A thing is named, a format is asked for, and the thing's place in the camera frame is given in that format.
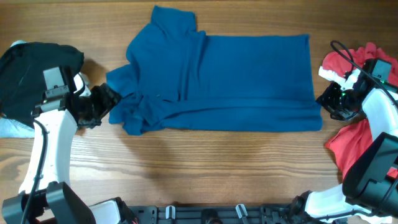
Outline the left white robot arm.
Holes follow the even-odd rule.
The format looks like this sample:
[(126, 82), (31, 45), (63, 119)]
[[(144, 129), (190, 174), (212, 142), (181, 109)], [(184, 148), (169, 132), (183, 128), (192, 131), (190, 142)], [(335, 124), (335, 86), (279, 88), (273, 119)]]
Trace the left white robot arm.
[(107, 84), (80, 96), (67, 85), (45, 90), (33, 112), (34, 145), (27, 175), (17, 196), (6, 199), (6, 223), (38, 223), (46, 209), (47, 223), (125, 223), (131, 216), (118, 197), (87, 206), (69, 184), (72, 140), (80, 126), (94, 128), (121, 97)]

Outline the blue polo shirt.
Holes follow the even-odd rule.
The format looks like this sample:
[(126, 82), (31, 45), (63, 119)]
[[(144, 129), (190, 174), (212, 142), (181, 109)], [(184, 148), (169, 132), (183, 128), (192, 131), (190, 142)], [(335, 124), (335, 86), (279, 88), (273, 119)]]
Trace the blue polo shirt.
[(306, 34), (207, 35), (194, 13), (156, 6), (126, 58), (106, 81), (121, 95), (109, 121), (130, 135), (322, 128)]

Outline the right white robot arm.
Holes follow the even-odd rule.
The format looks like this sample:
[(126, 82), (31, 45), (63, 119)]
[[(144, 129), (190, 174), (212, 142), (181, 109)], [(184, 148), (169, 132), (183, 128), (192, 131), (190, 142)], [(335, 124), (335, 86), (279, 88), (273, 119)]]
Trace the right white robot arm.
[(343, 183), (298, 196), (289, 207), (292, 223), (333, 223), (359, 216), (368, 223), (391, 223), (397, 217), (397, 94), (372, 89), (362, 102), (372, 144), (349, 168)]

